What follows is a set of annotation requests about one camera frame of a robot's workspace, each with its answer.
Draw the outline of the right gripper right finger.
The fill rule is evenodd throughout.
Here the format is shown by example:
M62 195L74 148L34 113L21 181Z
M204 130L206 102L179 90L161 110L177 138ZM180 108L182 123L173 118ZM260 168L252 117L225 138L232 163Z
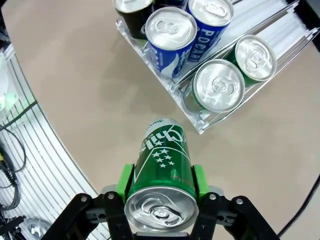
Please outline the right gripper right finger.
M235 240L278 240L279 237L245 196L228 200L207 184L201 165L192 166L199 213L192 228L193 240L211 240L221 225Z

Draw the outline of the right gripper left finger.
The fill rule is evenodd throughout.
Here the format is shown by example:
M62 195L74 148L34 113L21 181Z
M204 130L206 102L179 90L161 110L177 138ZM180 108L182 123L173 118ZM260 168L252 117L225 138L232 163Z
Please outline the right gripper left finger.
M95 198L77 194L48 230L50 240L86 240L99 224L106 223L111 240L133 240L124 212L134 176L134 164L126 164L117 185L109 185Z

